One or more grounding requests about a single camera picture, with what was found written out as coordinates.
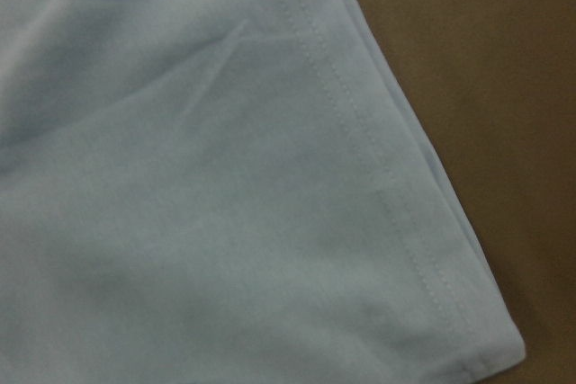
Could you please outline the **light blue t-shirt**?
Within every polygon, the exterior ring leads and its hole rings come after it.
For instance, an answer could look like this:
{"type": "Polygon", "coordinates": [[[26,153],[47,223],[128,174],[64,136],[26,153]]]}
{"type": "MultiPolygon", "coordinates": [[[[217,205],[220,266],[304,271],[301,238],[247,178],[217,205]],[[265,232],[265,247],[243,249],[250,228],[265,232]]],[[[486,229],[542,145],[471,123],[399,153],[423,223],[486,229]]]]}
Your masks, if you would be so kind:
{"type": "Polygon", "coordinates": [[[356,0],[1,0],[4,383],[522,362],[356,0]]]}

